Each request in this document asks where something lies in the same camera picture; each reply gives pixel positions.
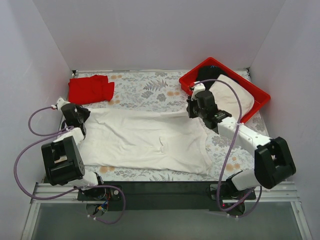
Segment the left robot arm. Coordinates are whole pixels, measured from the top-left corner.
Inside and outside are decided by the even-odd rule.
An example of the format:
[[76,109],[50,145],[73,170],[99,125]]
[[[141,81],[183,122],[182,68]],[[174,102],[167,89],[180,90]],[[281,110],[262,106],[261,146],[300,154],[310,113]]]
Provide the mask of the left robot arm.
[[106,187],[97,173],[85,170],[79,150],[87,135],[85,122],[91,112],[75,103],[65,103],[57,108],[62,112],[66,126],[72,129],[41,146],[47,180],[52,186],[72,184],[81,187],[85,195],[101,200],[106,196]]

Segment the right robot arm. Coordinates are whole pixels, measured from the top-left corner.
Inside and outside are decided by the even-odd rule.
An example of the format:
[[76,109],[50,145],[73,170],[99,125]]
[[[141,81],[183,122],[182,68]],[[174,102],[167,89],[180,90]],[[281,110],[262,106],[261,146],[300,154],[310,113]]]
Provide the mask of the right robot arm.
[[272,189],[296,173],[289,146],[282,137],[270,138],[240,124],[228,112],[219,110],[213,94],[208,90],[187,98],[187,112],[191,119],[200,118],[215,133],[250,153],[254,167],[242,170],[223,181],[216,190],[221,197],[237,199],[245,190],[255,187]]

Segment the white t shirt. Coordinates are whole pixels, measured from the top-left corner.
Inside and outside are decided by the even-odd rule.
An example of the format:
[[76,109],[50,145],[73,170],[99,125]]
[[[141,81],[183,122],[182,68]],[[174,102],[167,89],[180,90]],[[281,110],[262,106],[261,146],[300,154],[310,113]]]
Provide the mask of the white t shirt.
[[207,133],[185,110],[92,108],[79,152],[86,166],[172,170],[207,175]]

